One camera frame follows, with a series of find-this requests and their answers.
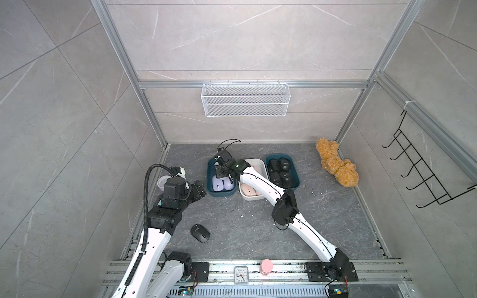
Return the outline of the pink mouse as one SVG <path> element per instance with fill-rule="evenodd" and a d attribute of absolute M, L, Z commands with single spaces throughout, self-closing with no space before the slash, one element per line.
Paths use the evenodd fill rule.
<path fill-rule="evenodd" d="M 242 184 L 241 185 L 241 190 L 245 196 L 256 196 L 257 192 L 253 187 L 250 187 L 249 185 Z"/>

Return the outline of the purple mouse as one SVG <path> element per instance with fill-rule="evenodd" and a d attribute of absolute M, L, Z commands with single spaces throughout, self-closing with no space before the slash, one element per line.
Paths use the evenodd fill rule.
<path fill-rule="evenodd" d="M 216 177 L 218 179 L 222 179 L 224 177 L 228 177 L 227 170 L 225 170 L 223 167 L 215 167 L 216 171 Z"/>
<path fill-rule="evenodd" d="M 213 176 L 211 182 L 212 182 L 212 188 L 214 192 L 221 192 L 224 190 L 223 179 L 219 179 L 216 176 Z"/>
<path fill-rule="evenodd" d="M 235 182 L 231 180 L 223 180 L 223 185 L 224 185 L 224 190 L 226 191 L 232 191 L 235 188 Z"/>

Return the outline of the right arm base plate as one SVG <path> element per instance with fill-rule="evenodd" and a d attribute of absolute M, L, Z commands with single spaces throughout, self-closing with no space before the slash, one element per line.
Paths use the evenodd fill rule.
<path fill-rule="evenodd" d="M 325 282 L 336 280 L 339 282 L 357 282 L 359 280 L 352 262 L 345 267 L 336 268 L 333 263 L 305 262 L 304 270 L 310 282 Z"/>

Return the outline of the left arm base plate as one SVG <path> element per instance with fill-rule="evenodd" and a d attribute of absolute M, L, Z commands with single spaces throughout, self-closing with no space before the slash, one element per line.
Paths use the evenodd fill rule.
<path fill-rule="evenodd" d="M 209 280 L 210 263 L 194 262 L 185 271 L 187 283 L 207 283 Z"/>

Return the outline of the black mouse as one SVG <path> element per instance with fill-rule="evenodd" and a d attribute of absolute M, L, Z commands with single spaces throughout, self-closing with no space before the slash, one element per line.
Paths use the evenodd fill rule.
<path fill-rule="evenodd" d="M 279 176 L 280 176 L 281 180 L 284 181 L 284 182 L 288 183 L 290 181 L 293 181 L 293 177 L 292 177 L 292 175 L 290 174 L 289 171 L 280 171 Z"/>
<path fill-rule="evenodd" d="M 279 186 L 279 187 L 282 187 L 283 186 L 283 181 L 281 180 L 281 176 L 279 174 L 279 172 L 276 172 L 276 171 L 272 171 L 270 173 L 270 181 Z"/>
<path fill-rule="evenodd" d="M 281 163 L 277 159 L 270 159 L 269 161 L 270 171 L 279 172 L 282 170 Z"/>
<path fill-rule="evenodd" d="M 195 224 L 191 227 L 190 234 L 201 243 L 206 243 L 210 239 L 210 232 L 201 224 Z"/>
<path fill-rule="evenodd" d="M 280 167 L 283 171 L 289 171 L 291 168 L 291 161 L 288 158 L 279 159 Z"/>
<path fill-rule="evenodd" d="M 294 188 L 294 180 L 282 180 L 282 188 L 284 189 L 293 189 Z"/>

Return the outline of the purple mouse bottom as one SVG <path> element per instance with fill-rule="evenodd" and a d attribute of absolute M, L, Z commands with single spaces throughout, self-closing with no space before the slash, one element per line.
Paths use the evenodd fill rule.
<path fill-rule="evenodd" d="M 224 185 L 224 190 L 226 191 L 232 191 L 235 188 L 235 182 L 231 180 L 223 180 L 223 185 Z"/>

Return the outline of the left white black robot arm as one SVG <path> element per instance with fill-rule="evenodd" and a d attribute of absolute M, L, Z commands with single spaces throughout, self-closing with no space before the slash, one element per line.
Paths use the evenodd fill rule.
<path fill-rule="evenodd" d="M 153 275 L 164 249 L 182 220 L 183 211 L 206 196 L 204 183 L 196 180 L 191 184 L 177 176 L 166 181 L 164 191 L 155 206 L 146 213 L 146 227 L 140 237 L 141 242 L 113 293 L 114 298 L 165 298 L 177 282 L 195 278 L 191 255 L 182 252 L 170 253 L 157 277 Z"/>

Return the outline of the purple mouse top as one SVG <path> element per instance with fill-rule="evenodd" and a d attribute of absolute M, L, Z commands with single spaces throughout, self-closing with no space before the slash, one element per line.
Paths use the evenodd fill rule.
<path fill-rule="evenodd" d="M 219 179 L 216 176 L 213 176 L 211 182 L 212 182 L 212 188 L 214 192 L 221 192 L 224 190 L 223 179 Z"/>

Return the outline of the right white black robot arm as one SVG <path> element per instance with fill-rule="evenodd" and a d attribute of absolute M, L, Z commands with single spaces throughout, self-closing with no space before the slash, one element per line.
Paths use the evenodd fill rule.
<path fill-rule="evenodd" d="M 328 242 L 299 212 L 295 193 L 283 189 L 267 180 L 243 159 L 234 159 L 225 148 L 218 148 L 214 159 L 219 164 L 219 174 L 252 187 L 263 195 L 273 206 L 272 219 L 296 233 L 324 265 L 330 279 L 344 279 L 345 270 L 350 264 L 349 257 L 332 243 Z"/>

